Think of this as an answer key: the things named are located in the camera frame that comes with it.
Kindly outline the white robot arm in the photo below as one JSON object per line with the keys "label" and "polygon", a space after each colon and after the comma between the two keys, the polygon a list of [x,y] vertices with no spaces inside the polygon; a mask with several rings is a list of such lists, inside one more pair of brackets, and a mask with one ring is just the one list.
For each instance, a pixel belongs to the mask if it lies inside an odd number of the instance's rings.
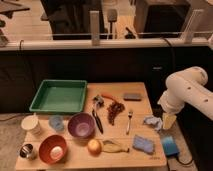
{"label": "white robot arm", "polygon": [[197,66],[174,72],[166,78],[166,90],[158,100],[163,109],[164,130],[172,127],[186,103],[213,121],[213,92],[205,88],[207,82],[207,72]]}

